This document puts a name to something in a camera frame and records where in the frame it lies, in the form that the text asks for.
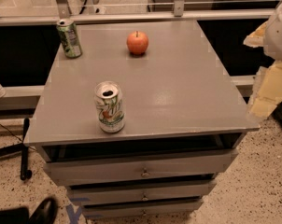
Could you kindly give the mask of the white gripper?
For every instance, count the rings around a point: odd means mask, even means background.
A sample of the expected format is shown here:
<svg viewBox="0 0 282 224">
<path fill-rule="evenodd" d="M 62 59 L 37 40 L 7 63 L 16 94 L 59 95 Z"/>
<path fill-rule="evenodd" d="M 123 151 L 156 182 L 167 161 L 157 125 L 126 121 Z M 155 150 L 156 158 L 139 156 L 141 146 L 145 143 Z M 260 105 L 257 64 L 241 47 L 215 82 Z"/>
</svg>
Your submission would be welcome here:
<svg viewBox="0 0 282 224">
<path fill-rule="evenodd" d="M 249 99 L 248 114 L 255 119 L 267 119 L 282 102 L 282 2 L 267 22 L 246 36 L 243 44 L 263 48 L 267 56 L 280 60 L 269 68 L 260 68 Z"/>
</svg>

